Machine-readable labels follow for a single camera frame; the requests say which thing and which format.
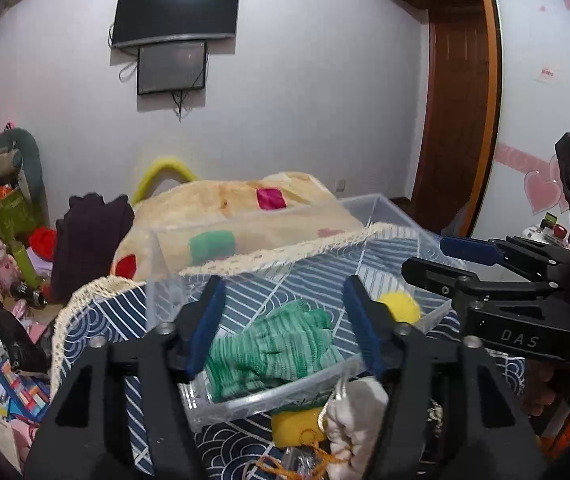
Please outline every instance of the green glove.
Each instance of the green glove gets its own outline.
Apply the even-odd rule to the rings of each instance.
[[[262,314],[241,333],[214,339],[205,365],[215,401],[306,377],[343,361],[331,318],[291,301]]]

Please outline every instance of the blue gripper pad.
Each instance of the blue gripper pad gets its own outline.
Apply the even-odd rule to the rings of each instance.
[[[440,241],[440,250],[446,256],[489,267],[504,261],[504,255],[496,245],[473,238],[443,237]]]
[[[345,280],[343,305],[350,318],[351,327],[361,348],[361,355],[367,370],[380,381],[387,370],[382,355],[380,335],[390,330],[395,323],[394,319],[384,304],[371,300],[358,276],[350,276]],[[376,321],[380,323],[377,322],[375,329],[373,322]]]
[[[212,276],[196,303],[200,307],[196,313],[200,311],[201,319],[186,341],[188,354],[185,374],[190,381],[203,370],[209,347],[219,329],[220,318],[225,309],[225,281],[220,276]]]

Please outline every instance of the gray plush toy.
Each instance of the gray plush toy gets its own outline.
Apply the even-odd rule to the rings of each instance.
[[[39,203],[43,193],[43,170],[39,147],[30,132],[11,128],[0,133],[0,178],[16,175],[26,200]]]

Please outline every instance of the white wall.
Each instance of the white wall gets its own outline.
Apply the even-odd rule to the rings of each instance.
[[[570,10],[564,0],[497,0],[502,38],[502,98],[497,141],[549,161],[570,132]],[[537,81],[542,67],[554,72]],[[524,190],[525,174],[494,160],[473,235],[501,238],[540,224]],[[569,212],[551,209],[569,227]]]
[[[203,104],[119,82],[117,0],[25,0],[0,23],[0,128],[36,137],[56,219],[71,194],[131,193],[155,157],[201,178],[315,174],[345,195],[402,196],[415,130],[421,24],[392,0],[240,0],[235,45],[212,45]],[[235,49],[234,54],[216,54]]]
[[[416,119],[414,135],[407,168],[407,181],[405,182],[404,196],[411,199],[414,192],[418,162],[421,158],[423,146],[423,130],[425,129],[425,115],[427,113],[427,92],[430,79],[430,20],[427,11],[421,19],[421,60],[419,65],[418,99],[416,101]]]

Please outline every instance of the stuffed animal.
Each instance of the stuffed animal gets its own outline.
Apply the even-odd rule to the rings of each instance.
[[[6,245],[0,238],[0,290],[9,292],[12,283],[21,281],[21,271],[15,259],[8,254]]]
[[[1,185],[8,175],[18,179],[18,187],[28,202],[40,202],[43,171],[39,147],[32,134],[22,128],[10,128],[0,133]]]

